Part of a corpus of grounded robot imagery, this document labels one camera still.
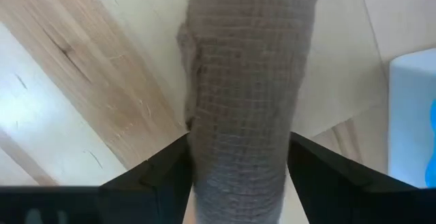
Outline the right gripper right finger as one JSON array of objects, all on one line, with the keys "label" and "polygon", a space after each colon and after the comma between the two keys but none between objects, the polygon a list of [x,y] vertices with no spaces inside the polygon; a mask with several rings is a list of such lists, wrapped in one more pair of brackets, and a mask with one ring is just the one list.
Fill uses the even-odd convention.
[{"label": "right gripper right finger", "polygon": [[436,224],[436,189],[419,189],[297,133],[287,166],[310,224]]}]

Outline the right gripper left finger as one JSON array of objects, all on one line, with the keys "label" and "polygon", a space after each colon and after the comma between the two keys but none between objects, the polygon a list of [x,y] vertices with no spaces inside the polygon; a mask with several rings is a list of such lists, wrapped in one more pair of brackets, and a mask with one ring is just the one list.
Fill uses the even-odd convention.
[{"label": "right gripper left finger", "polygon": [[183,135],[99,188],[102,224],[183,224],[192,174]]}]

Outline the blue and white pill organizer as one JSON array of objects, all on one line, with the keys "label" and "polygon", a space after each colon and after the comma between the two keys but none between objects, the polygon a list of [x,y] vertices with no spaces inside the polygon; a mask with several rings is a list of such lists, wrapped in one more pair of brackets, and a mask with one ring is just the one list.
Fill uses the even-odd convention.
[{"label": "blue and white pill organizer", "polygon": [[395,58],[389,72],[388,173],[436,188],[436,48]]}]

